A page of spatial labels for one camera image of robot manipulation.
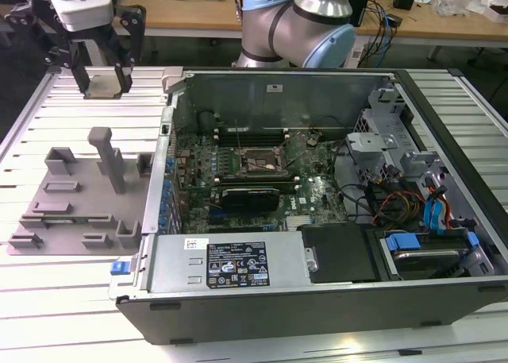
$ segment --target power supply label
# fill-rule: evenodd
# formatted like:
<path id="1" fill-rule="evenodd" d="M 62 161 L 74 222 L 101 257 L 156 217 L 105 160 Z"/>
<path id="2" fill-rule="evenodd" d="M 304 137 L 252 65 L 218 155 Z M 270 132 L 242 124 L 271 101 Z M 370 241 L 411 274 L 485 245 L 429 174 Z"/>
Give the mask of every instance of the power supply label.
<path id="1" fill-rule="evenodd" d="M 264 242 L 208 244 L 206 263 L 210 289 L 270 286 Z"/>

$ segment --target blue drive latch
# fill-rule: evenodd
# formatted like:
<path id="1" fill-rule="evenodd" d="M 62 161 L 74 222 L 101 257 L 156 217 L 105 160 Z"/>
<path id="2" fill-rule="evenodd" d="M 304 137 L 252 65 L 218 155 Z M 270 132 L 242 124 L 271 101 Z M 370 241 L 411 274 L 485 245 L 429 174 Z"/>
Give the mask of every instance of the blue drive latch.
<path id="1" fill-rule="evenodd" d="M 395 250 L 420 249 L 420 242 L 416 234 L 400 233 L 391 234 L 385 238 L 388 249 L 393 252 Z"/>
<path id="2" fill-rule="evenodd" d="M 111 276 L 123 276 L 130 274 L 130 261 L 115 261 L 111 264 Z"/>

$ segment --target sticker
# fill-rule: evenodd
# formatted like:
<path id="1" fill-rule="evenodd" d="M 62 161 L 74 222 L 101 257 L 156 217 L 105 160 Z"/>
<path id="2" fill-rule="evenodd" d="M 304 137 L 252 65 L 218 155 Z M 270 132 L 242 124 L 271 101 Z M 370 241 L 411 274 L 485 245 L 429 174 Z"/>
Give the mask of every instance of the sticker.
<path id="1" fill-rule="evenodd" d="M 210 289 L 270 286 L 264 242 L 208 244 L 206 262 Z"/>
<path id="2" fill-rule="evenodd" d="M 186 238 L 183 242 L 184 249 L 206 249 L 208 238 Z"/>
<path id="3" fill-rule="evenodd" d="M 282 93 L 283 85 L 267 85 L 267 93 Z"/>

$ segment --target wooden desk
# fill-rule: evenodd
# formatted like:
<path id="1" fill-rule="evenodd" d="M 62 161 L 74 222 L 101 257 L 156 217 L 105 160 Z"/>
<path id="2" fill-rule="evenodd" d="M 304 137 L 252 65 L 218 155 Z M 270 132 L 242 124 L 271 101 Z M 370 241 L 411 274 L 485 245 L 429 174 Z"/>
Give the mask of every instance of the wooden desk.
<path id="1" fill-rule="evenodd" d="M 403 18 L 397 37 L 432 37 L 441 39 L 466 39 L 484 41 L 508 41 L 508 25 L 493 23 L 483 15 L 471 13 L 469 17 L 438 17 L 431 5 L 413 5 L 411 11 L 397 10 L 392 0 L 378 0 L 390 13 Z M 124 0 L 123 4 L 140 4 L 147 8 L 148 33 L 157 29 L 167 30 L 175 36 L 179 29 L 196 31 L 240 31 L 241 26 L 234 13 L 234 1 L 175 1 L 175 0 Z M 375 35 L 378 23 L 371 13 L 365 15 L 364 24 L 356 29 L 358 35 Z"/>
<path id="2" fill-rule="evenodd" d="M 438 17 L 430 5 L 414 4 L 412 10 L 397 10 L 392 0 L 378 0 L 389 13 L 402 17 L 395 43 L 434 46 L 508 48 L 508 25 L 493 23 L 482 15 Z M 124 5 L 142 5 L 147 9 L 146 36 L 241 38 L 241 25 L 234 11 L 234 0 L 123 0 Z M 0 14 L 8 7 L 0 6 Z M 373 13 L 366 13 L 356 29 L 354 51 L 359 51 L 377 33 Z M 126 34 L 119 28 L 119 34 Z M 348 64 L 354 68 L 355 63 Z"/>

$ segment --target black plastic cover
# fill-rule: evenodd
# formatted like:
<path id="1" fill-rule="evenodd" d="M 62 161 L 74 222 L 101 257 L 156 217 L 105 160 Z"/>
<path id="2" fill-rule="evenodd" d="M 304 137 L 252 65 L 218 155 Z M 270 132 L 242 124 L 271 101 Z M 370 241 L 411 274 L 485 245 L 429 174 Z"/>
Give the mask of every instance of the black plastic cover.
<path id="1" fill-rule="evenodd" d="M 303 245 L 314 250 L 314 284 L 379 280 L 364 230 L 352 222 L 301 227 Z"/>

